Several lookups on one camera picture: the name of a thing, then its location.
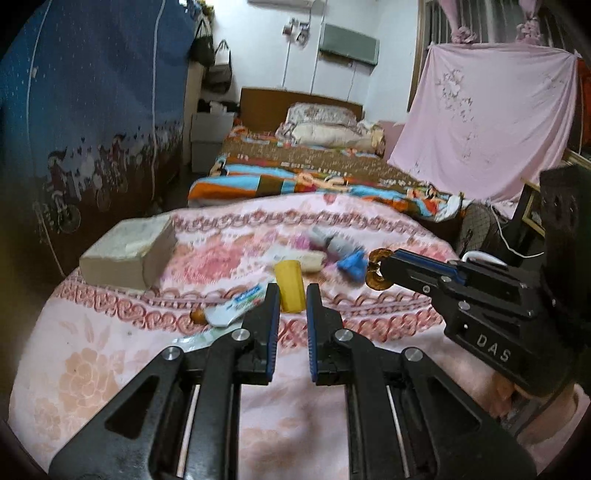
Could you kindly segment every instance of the metal screw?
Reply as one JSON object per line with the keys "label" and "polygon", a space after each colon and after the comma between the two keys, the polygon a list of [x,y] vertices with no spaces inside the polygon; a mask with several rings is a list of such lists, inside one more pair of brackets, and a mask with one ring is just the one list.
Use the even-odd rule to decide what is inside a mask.
{"label": "metal screw", "polygon": [[411,347],[411,348],[407,348],[404,351],[404,356],[410,362],[418,362],[423,359],[423,352],[420,351],[418,348]]}
{"label": "metal screw", "polygon": [[348,342],[353,338],[353,332],[351,330],[347,330],[345,328],[341,328],[341,330],[337,330],[335,332],[335,338],[339,342]]}
{"label": "metal screw", "polygon": [[162,358],[165,360],[176,360],[181,354],[181,349],[177,346],[169,346],[162,350]]}
{"label": "metal screw", "polygon": [[238,330],[234,330],[232,332],[232,338],[237,342],[243,342],[244,340],[248,340],[250,336],[251,333],[245,328],[239,328]]}

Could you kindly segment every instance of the headboard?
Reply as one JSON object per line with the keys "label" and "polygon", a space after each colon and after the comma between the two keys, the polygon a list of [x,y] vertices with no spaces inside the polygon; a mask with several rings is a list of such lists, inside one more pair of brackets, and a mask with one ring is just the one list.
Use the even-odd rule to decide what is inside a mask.
{"label": "headboard", "polygon": [[363,105],[358,103],[287,90],[243,88],[240,94],[242,124],[253,132],[274,132],[285,121],[289,107],[299,102],[343,106],[351,110],[357,120],[363,118]]}

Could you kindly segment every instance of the yellow cylinder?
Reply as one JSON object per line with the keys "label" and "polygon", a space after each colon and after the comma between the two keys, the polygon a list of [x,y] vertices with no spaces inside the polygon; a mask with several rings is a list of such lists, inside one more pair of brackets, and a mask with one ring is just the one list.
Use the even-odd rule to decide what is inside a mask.
{"label": "yellow cylinder", "polygon": [[284,260],[275,265],[275,278],[281,293],[281,308],[286,313],[300,313],[306,308],[304,280],[297,260]]}

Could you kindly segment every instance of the storage box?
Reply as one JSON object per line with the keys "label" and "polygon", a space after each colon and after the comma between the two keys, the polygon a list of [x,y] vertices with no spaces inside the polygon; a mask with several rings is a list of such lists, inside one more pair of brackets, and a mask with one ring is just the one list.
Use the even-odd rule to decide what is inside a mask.
{"label": "storage box", "polygon": [[234,123],[233,113],[196,113],[191,121],[191,170],[208,175]]}
{"label": "storage box", "polygon": [[90,285],[147,290],[159,279],[177,242],[170,215],[123,220],[80,257]]}

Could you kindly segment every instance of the white wall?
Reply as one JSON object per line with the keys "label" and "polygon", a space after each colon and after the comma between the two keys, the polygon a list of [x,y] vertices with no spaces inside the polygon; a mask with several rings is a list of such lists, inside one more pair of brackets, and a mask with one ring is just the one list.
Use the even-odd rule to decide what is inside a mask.
{"label": "white wall", "polygon": [[[287,90],[310,93],[325,1],[318,0],[314,6],[307,45],[300,47],[295,42],[291,45],[285,80]],[[375,37],[381,4],[393,1],[398,0],[328,0],[325,21]],[[283,25],[291,17],[307,21],[308,12],[261,7],[246,0],[209,0],[208,3],[215,8],[214,41],[225,38],[232,51],[234,85],[224,98],[238,99],[243,86],[280,88],[288,45],[281,34]],[[350,89],[349,100],[363,103],[368,96],[371,69],[357,64],[355,77],[353,73],[353,66],[318,60],[312,93],[346,100]]]}
{"label": "white wall", "polygon": [[379,60],[369,80],[365,117],[404,122],[413,76],[418,0],[380,0],[379,6]]}

